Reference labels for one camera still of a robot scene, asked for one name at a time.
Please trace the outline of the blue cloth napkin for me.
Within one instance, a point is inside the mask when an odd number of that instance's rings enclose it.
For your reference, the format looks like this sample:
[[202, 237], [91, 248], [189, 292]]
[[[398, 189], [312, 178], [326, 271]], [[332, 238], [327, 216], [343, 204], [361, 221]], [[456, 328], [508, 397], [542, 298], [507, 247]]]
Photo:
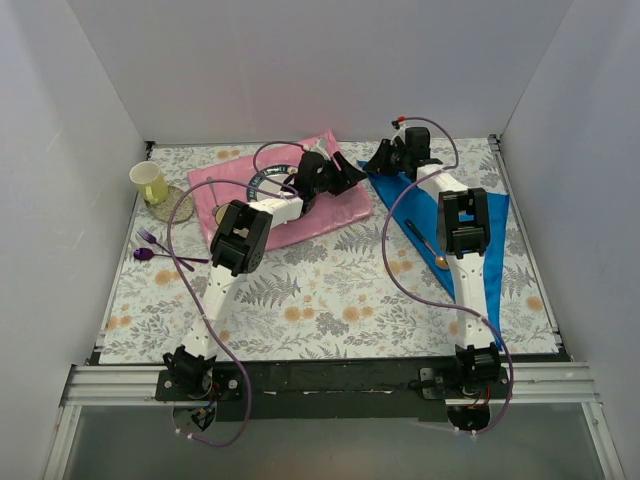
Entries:
[[[362, 162], [360, 166], [365, 171], [367, 162]], [[407, 234], [413, 246], [416, 247], [428, 267], [434, 273], [440, 285], [445, 289], [455, 303], [452, 275], [447, 271], [436, 267], [434, 257], [427, 248], [415, 237], [415, 235], [404, 224], [405, 219], [411, 220], [426, 237], [429, 244], [435, 251], [445, 255], [440, 251], [437, 234], [437, 202], [427, 193], [419, 188], [410, 190], [403, 199], [399, 195], [411, 184], [405, 175], [383, 176], [375, 173], [368, 173], [370, 182], [385, 206], [392, 214], [391, 220], [396, 221], [403, 233]], [[506, 237], [506, 221], [509, 210], [509, 198], [502, 194], [488, 193], [489, 219], [490, 219], [490, 243], [485, 254], [484, 284], [487, 299], [488, 319], [492, 326], [492, 331], [498, 342], [500, 340], [500, 292], [502, 286], [502, 272], [504, 263], [504, 245]]]

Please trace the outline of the gold spoon teal handle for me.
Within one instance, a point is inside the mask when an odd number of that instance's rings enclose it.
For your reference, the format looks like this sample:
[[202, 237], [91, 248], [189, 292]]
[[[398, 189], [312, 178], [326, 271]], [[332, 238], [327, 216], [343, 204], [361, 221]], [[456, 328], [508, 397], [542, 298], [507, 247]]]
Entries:
[[449, 264], [447, 259], [444, 256], [439, 255], [435, 249], [429, 244], [426, 237], [423, 233], [418, 229], [418, 227], [409, 219], [404, 220], [404, 224], [409, 228], [409, 230], [415, 235], [415, 237], [427, 248], [427, 250], [434, 257], [435, 265], [440, 270], [447, 271], [449, 269]]

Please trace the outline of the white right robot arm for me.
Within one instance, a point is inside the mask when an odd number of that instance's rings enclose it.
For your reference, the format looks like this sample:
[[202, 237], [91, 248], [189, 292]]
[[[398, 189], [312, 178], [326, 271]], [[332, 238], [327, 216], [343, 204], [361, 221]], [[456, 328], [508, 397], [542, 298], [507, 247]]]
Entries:
[[381, 144], [365, 165], [368, 173], [403, 174], [411, 184], [399, 195], [419, 188], [437, 202], [436, 234], [452, 275], [458, 333], [455, 336], [454, 389], [475, 397], [499, 379], [498, 342], [488, 319], [484, 284], [485, 254], [490, 243], [488, 194], [470, 188], [451, 174], [460, 157], [445, 166], [431, 156], [431, 133], [426, 127], [408, 126], [407, 117], [392, 122], [395, 134]]

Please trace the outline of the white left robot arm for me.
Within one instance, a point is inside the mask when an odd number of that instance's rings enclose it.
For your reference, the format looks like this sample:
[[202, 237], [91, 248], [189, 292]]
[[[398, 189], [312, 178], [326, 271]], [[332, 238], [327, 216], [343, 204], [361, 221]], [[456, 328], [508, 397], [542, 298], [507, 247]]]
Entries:
[[263, 200], [228, 204], [211, 241], [205, 295], [199, 298], [192, 287], [187, 288], [200, 318], [175, 352], [163, 356], [174, 384], [188, 398], [203, 399], [216, 388], [213, 364], [219, 351], [229, 349], [215, 333], [213, 323], [226, 316], [241, 282], [261, 263], [271, 229], [302, 218], [317, 196], [338, 197], [366, 178], [340, 152], [329, 155], [307, 150], [290, 182], [274, 192], [266, 191]]

